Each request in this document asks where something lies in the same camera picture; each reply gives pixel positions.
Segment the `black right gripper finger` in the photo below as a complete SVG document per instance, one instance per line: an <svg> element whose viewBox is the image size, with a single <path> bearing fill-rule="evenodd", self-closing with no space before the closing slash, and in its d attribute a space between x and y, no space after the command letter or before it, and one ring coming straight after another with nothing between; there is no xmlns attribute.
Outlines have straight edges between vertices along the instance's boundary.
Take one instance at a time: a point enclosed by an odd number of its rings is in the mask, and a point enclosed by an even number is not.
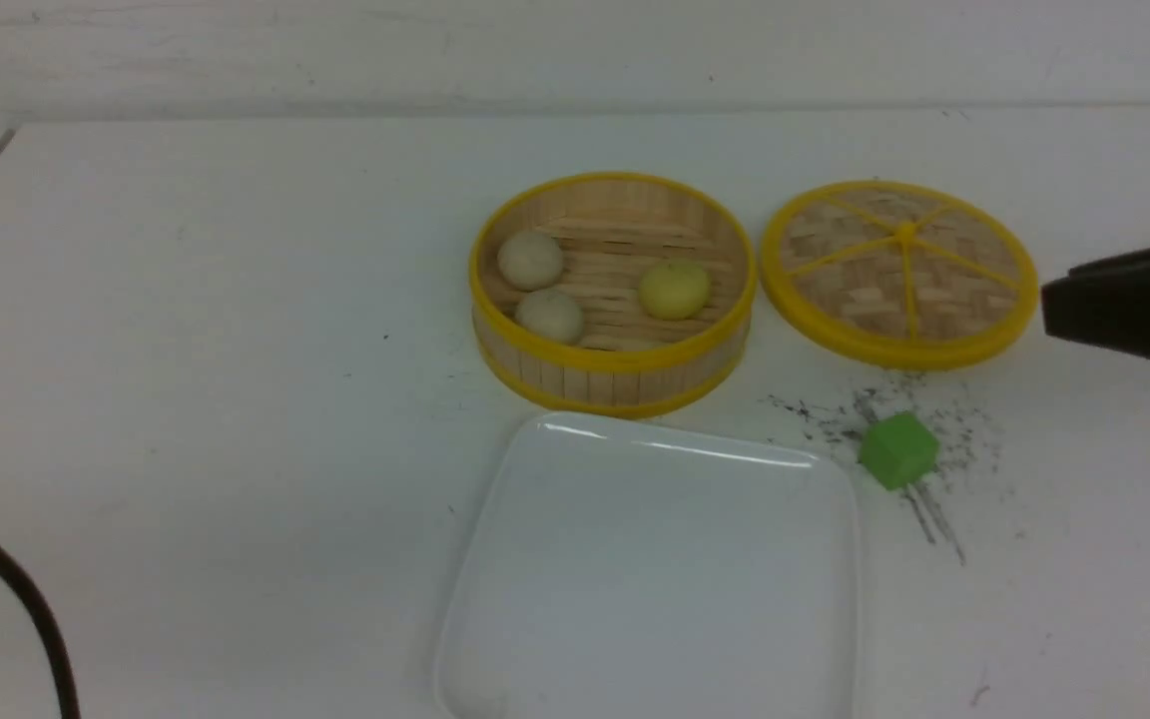
<svg viewBox="0 0 1150 719"><path fill-rule="evenodd" d="M1046 336L1150 360L1150 248L1074 266L1040 308Z"/></svg>

